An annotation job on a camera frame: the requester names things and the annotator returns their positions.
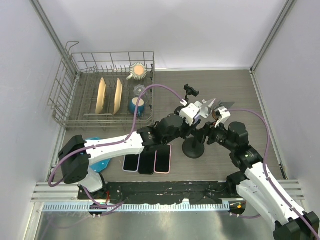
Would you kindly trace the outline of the black round-base phone stand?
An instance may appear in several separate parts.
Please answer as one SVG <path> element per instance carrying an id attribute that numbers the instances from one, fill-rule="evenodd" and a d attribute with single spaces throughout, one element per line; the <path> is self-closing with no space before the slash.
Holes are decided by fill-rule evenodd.
<path id="1" fill-rule="evenodd" d="M 182 151 L 188 158 L 198 159 L 204 154 L 205 146 L 192 136 L 183 142 Z"/>

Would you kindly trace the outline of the black gooseneck phone stand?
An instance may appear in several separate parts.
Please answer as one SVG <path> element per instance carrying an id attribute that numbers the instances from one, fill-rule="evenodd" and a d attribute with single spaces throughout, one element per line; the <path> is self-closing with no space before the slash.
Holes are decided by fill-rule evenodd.
<path id="1" fill-rule="evenodd" d="M 189 86 L 189 84 L 185 84 L 183 89 L 185 90 L 186 94 L 184 100 L 182 101 L 181 106 L 177 107 L 174 111 L 175 115 L 179 115 L 181 110 L 189 105 L 189 98 L 188 96 L 197 97 L 199 95 L 199 91 L 195 90 L 193 87 Z"/>

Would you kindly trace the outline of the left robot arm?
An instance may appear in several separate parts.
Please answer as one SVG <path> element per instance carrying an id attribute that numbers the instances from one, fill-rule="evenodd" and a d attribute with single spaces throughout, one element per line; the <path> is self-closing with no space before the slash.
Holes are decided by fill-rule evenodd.
<path id="1" fill-rule="evenodd" d="M 100 200 L 106 195 L 107 188 L 102 177 L 90 168 L 91 165 L 125 155 L 152 154 L 175 139 L 186 138 L 198 120 L 198 117 L 191 119 L 170 114 L 131 135 L 98 140 L 84 140 L 82 135 L 73 136 L 58 154 L 63 182 L 79 183 L 93 198 Z"/>

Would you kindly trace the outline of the wooden base phone stand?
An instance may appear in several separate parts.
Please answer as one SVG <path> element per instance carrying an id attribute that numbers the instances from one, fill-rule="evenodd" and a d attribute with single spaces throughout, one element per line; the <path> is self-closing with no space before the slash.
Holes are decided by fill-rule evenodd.
<path id="1" fill-rule="evenodd" d="M 228 112 L 228 109 L 230 109 L 234 104 L 234 101 L 218 102 L 212 111 L 212 117 L 217 121 L 217 124 L 224 124 L 229 119 L 231 114 Z"/>

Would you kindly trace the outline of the black phone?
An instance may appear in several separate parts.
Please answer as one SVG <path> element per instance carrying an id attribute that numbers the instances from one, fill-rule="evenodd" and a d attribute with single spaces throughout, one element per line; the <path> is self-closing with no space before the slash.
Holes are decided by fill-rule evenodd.
<path id="1" fill-rule="evenodd" d="M 154 173 L 155 159 L 155 151 L 146 151 L 141 153 L 138 173 L 142 175 L 152 175 Z"/>

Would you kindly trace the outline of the pink phone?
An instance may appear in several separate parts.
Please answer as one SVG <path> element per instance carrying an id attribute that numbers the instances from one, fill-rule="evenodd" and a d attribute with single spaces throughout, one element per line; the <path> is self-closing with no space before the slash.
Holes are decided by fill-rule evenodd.
<path id="1" fill-rule="evenodd" d="M 171 170 L 172 147 L 167 144 L 156 150 L 154 172 L 157 174 L 168 174 Z"/>

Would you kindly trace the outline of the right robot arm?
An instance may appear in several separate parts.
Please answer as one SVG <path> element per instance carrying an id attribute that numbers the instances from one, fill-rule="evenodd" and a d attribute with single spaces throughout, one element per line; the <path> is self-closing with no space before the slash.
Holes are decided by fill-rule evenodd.
<path id="1" fill-rule="evenodd" d="M 266 160 L 249 143 L 246 126 L 232 122 L 224 125 L 207 123 L 193 136 L 208 145 L 218 143 L 230 151 L 232 163 L 239 171 L 227 177 L 226 193 L 241 196 L 270 225 L 276 240 L 318 240 L 320 219 L 306 212 L 274 178 Z"/>

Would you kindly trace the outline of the lavender case phone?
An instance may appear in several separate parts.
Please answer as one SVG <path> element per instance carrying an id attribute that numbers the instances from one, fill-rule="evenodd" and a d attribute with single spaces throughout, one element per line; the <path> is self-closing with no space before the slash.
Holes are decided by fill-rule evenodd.
<path id="1" fill-rule="evenodd" d="M 124 172 L 137 172 L 140 163 L 139 154 L 128 154 L 124 156 L 122 170 Z"/>

